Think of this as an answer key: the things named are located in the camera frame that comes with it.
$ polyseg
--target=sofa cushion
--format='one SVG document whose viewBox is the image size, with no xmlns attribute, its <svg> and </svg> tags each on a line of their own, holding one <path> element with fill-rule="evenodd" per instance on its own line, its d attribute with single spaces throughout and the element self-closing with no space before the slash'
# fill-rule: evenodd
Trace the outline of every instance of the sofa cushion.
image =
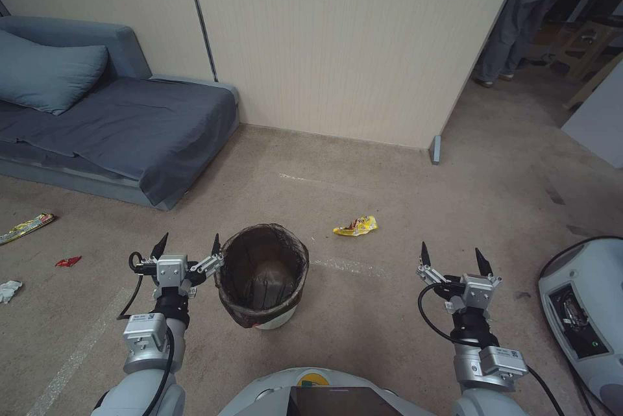
<svg viewBox="0 0 623 416">
<path fill-rule="evenodd" d="M 97 82 L 107 61 L 105 46 L 43 46 L 0 31 L 0 99 L 57 116 Z"/>
</svg>

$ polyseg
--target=crumpled paper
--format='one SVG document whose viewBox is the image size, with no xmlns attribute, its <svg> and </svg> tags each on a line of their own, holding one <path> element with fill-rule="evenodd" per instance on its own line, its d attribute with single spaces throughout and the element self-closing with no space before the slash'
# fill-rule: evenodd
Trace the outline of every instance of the crumpled paper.
<svg viewBox="0 0 623 416">
<path fill-rule="evenodd" d="M 22 282 L 16 282 L 9 280 L 6 283 L 0 285 L 0 301 L 4 304 L 8 303 L 15 292 L 21 287 Z"/>
</svg>

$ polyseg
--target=person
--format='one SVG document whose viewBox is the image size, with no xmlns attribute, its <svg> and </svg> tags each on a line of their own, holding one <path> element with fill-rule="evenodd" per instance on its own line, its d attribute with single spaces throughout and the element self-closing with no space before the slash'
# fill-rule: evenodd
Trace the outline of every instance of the person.
<svg viewBox="0 0 623 416">
<path fill-rule="evenodd" d="M 508 0 L 493 28 L 474 81 L 486 88 L 512 80 L 545 14 L 557 0 Z"/>
</svg>

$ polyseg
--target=floor stain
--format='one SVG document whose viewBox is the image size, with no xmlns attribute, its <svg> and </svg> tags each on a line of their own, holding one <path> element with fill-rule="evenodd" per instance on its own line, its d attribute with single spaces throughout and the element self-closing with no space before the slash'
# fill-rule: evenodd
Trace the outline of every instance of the floor stain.
<svg viewBox="0 0 623 416">
<path fill-rule="evenodd" d="M 531 298 L 532 295 L 527 291 L 516 291 L 514 294 L 515 300 L 521 299 L 523 297 Z"/>
</svg>

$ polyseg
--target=yellow snack wrapper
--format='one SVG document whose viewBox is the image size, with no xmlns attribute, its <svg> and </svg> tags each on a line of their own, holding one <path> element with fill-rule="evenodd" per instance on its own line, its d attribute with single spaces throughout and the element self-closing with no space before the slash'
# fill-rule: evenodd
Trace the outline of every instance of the yellow snack wrapper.
<svg viewBox="0 0 623 416">
<path fill-rule="evenodd" d="M 377 228 L 378 225 L 376 224 L 376 218 L 370 215 L 357 218 L 349 226 L 338 226 L 337 228 L 333 228 L 333 232 L 341 236 L 360 236 Z"/>
</svg>

